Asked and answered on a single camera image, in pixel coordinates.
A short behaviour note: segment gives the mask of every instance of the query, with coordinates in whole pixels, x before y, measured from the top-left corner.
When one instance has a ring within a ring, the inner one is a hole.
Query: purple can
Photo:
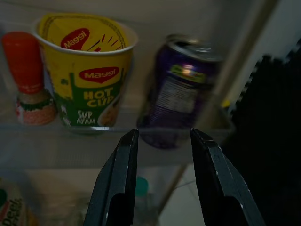
[[[139,128],[193,127],[214,87],[221,58],[208,43],[186,35],[169,35],[158,51],[155,82],[138,120]],[[188,133],[143,132],[156,148],[180,146]]]

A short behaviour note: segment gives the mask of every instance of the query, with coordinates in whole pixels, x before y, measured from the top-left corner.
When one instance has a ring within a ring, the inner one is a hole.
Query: nutrition label
[[[157,100],[157,106],[182,113],[192,113],[198,91],[184,83],[167,79]]]

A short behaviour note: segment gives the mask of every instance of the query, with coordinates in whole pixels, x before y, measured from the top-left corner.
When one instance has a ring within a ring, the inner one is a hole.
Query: maggi hot cup
[[[65,16],[66,21],[64,14],[43,18],[44,29],[37,21],[32,31],[41,44],[61,119],[68,126],[113,126],[137,35],[105,17]],[[65,22],[67,31],[52,37],[51,32],[60,31],[51,27],[56,19],[62,27]]]

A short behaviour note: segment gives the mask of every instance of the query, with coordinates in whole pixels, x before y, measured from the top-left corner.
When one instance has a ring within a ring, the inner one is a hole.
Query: orange cap
[[[25,32],[10,32],[2,37],[2,45],[19,91],[26,94],[41,91],[43,64],[35,37]]]

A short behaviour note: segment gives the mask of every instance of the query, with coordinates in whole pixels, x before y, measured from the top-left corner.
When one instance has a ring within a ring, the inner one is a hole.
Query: black object
[[[239,172],[207,134],[190,132],[200,203],[207,226],[265,226]],[[125,134],[99,173],[84,226],[133,223],[138,130]]]
[[[129,226],[133,223],[138,130],[125,134],[95,182],[84,226]]]
[[[222,147],[268,226],[301,225],[301,42],[287,61],[265,55],[250,75]]]

